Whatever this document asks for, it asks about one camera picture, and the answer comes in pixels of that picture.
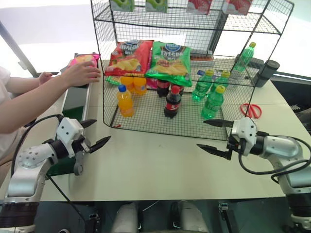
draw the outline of green soda bottle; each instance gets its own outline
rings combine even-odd
[[[208,69],[205,72],[205,75],[199,78],[199,81],[196,83],[195,90],[192,93],[192,99],[194,101],[201,101],[206,92],[209,90],[212,85],[212,75],[214,74],[213,69]]]
[[[225,92],[225,87],[219,85],[216,87],[215,92],[211,93],[206,100],[204,107],[202,109],[201,115],[204,120],[213,119],[222,106],[224,102],[223,93]]]
[[[242,55],[240,56],[240,60],[235,65],[234,69],[240,72],[243,72],[245,70],[245,67],[249,63],[249,61],[254,56],[254,47],[256,46],[255,42],[251,42],[249,44],[249,47],[247,49],[244,49],[242,52]]]
[[[210,89],[209,94],[213,93],[216,90],[216,87],[221,85],[224,86],[225,88],[228,87],[228,82],[229,82],[229,77],[230,77],[230,71],[228,70],[224,70],[221,74],[220,77],[218,77],[217,79],[215,79],[215,82],[212,86],[212,88]]]

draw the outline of pink box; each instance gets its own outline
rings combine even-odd
[[[225,14],[247,15],[253,0],[225,0],[222,10]]]
[[[197,15],[208,15],[212,0],[189,0],[187,12]]]

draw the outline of red bottle cap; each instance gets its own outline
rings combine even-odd
[[[180,90],[179,87],[174,85],[174,86],[172,86],[171,93],[176,95],[179,93],[179,90]]]

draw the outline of cardboard box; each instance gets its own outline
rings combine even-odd
[[[253,0],[225,0],[222,11],[231,15],[247,15]]]
[[[189,0],[187,12],[197,15],[208,15],[212,0]]]
[[[167,12],[167,0],[146,0],[147,12]]]
[[[135,3],[134,0],[110,0],[110,6],[113,11],[132,12]]]

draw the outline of metal pole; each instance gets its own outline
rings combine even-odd
[[[33,65],[30,63],[28,58],[25,56],[23,51],[20,49],[18,44],[15,42],[15,40],[12,38],[12,36],[9,34],[7,29],[4,27],[4,25],[0,21],[0,35],[5,40],[5,42],[8,44],[8,46],[11,48],[11,50],[15,53],[15,55],[19,58],[19,60],[26,66],[28,71],[34,76],[38,77],[38,73],[33,67]]]

